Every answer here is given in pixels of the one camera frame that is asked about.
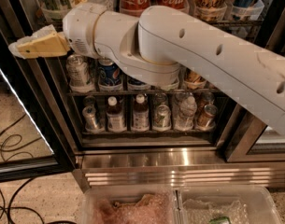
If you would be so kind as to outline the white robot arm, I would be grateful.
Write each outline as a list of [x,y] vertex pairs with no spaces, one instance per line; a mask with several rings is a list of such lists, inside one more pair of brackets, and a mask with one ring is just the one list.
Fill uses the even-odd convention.
[[285,137],[285,57],[164,6],[140,17],[82,3],[63,19],[9,45],[23,59],[64,56],[69,50],[109,58],[126,75],[164,86],[185,66]]

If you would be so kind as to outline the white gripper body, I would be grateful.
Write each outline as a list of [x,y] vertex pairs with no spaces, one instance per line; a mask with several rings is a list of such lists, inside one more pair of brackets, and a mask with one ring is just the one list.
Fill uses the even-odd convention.
[[99,58],[94,47],[93,31],[99,17],[107,7],[95,3],[83,3],[71,9],[63,18],[64,36],[77,54]]

